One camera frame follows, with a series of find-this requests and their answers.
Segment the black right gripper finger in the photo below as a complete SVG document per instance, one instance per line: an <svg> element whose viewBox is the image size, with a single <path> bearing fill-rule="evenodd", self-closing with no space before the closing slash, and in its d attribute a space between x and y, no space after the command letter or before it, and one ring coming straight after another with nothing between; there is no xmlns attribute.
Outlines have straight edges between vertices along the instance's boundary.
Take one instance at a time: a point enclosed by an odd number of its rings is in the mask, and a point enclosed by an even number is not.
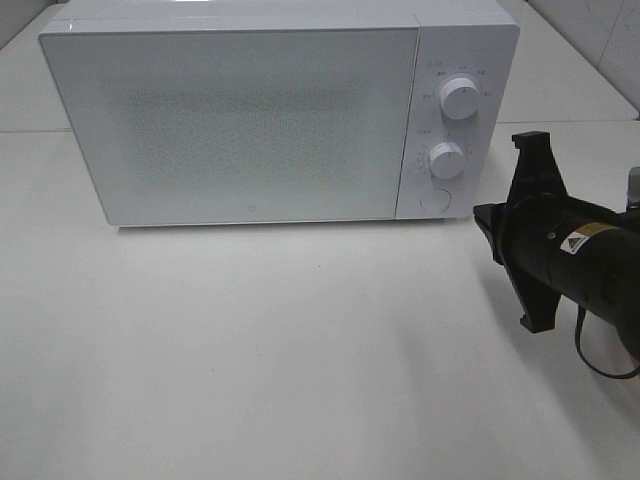
<svg viewBox="0 0 640 480"><path fill-rule="evenodd" d="M528 197L567 197L564 181L555 161L550 133L529 131L511 137L518 161L509 190L510 200Z"/></svg>
<svg viewBox="0 0 640 480"><path fill-rule="evenodd" d="M507 204L476 205L473 217L489 242L494 261L504 267L520 301L523 309L521 325L531 333L553 330L560 294L526 272L516 261L513 252L515 219Z"/></svg>

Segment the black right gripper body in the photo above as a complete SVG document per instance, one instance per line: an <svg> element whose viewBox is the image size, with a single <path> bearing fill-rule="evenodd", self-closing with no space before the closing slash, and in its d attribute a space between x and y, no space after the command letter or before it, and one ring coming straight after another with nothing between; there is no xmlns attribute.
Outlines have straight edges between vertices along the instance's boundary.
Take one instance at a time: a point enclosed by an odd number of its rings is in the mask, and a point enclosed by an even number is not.
<svg viewBox="0 0 640 480"><path fill-rule="evenodd" d="M572 300L620 298L620 214L575 197L510 200L518 264Z"/></svg>

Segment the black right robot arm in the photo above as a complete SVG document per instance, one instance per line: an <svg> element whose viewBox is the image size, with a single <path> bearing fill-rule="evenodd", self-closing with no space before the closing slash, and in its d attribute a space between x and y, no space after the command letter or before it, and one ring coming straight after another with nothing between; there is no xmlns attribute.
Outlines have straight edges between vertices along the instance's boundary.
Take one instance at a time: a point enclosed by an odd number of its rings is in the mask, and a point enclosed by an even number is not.
<svg viewBox="0 0 640 480"><path fill-rule="evenodd" d="M612 325L639 356L639 212L616 213L571 196L547 132L512 137L518 161L507 199L477 205L474 220L503 266L532 333L555 327L567 297Z"/></svg>

